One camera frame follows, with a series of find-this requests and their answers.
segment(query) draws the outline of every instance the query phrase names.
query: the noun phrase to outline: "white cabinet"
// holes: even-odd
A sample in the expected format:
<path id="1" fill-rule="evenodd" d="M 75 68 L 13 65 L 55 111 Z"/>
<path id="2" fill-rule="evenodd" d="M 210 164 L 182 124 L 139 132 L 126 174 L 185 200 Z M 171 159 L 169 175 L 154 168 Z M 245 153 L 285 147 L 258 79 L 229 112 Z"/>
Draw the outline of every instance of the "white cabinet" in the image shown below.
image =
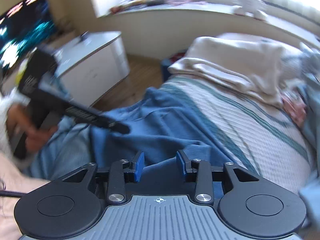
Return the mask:
<path id="1" fill-rule="evenodd" d="M 62 47 L 56 71 L 63 85 L 78 103 L 92 105 L 129 74 L 120 32 L 90 33 Z"/>

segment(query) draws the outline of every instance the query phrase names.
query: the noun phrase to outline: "round black pad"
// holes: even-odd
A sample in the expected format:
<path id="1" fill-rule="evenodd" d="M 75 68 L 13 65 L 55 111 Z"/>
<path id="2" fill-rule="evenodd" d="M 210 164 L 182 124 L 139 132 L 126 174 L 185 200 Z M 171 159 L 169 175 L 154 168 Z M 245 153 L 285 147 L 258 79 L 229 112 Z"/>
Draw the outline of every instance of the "round black pad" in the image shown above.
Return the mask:
<path id="1" fill-rule="evenodd" d="M 79 235 L 101 216 L 95 194 L 81 183 L 53 181 L 23 196 L 14 208 L 20 231 L 42 240 Z"/>
<path id="2" fill-rule="evenodd" d="M 219 201 L 218 213 L 234 230 L 258 238 L 278 238 L 299 229 L 306 206 L 294 193 L 259 177 L 239 182 Z"/>
<path id="3" fill-rule="evenodd" d="M 45 216 L 57 217 L 67 214 L 74 206 L 75 203 L 71 198 L 55 195 L 41 199 L 38 202 L 37 209 Z"/>
<path id="4" fill-rule="evenodd" d="M 247 209 L 260 216 L 274 216 L 283 209 L 280 199 L 270 195 L 255 195 L 247 199 Z"/>

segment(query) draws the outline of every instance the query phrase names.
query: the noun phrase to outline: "pillow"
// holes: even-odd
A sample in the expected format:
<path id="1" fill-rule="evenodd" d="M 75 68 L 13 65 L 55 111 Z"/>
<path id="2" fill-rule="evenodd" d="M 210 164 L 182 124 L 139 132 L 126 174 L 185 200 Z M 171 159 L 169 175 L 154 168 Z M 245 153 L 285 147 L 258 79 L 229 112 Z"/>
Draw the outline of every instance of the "pillow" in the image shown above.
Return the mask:
<path id="1" fill-rule="evenodd" d="M 218 38 L 226 39 L 226 40 L 239 40 L 239 41 L 265 41 L 265 42 L 273 42 L 281 44 L 284 47 L 283 53 L 281 55 L 281 72 L 279 78 L 279 85 L 283 87 L 285 84 L 285 80 L 301 78 L 302 75 L 302 63 L 301 58 L 304 53 L 288 44 L 285 44 L 280 41 L 275 41 L 269 38 L 242 34 L 242 33 L 224 33 L 219 35 Z"/>

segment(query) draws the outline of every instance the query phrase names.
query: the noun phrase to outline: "black cable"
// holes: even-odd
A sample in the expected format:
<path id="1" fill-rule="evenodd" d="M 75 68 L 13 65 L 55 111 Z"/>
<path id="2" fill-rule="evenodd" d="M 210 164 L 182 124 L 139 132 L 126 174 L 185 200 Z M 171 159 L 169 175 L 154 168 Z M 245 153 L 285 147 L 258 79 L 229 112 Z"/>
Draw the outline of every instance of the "black cable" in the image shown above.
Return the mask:
<path id="1" fill-rule="evenodd" d="M 26 193 L 16 192 L 16 191 L 0 190 L 0 197 L 17 197 L 17 198 L 21 198 L 25 194 Z"/>

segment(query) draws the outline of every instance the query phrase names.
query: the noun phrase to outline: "folded blanket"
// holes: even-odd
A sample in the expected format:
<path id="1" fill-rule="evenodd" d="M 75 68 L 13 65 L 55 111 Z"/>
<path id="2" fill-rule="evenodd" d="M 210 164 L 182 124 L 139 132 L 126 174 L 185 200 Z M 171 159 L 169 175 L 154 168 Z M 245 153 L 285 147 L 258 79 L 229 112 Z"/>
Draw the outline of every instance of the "folded blanket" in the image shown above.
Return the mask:
<path id="1" fill-rule="evenodd" d="M 193 74 L 276 107 L 283 48 L 275 43 L 195 39 L 186 57 L 171 65 L 172 74 Z"/>

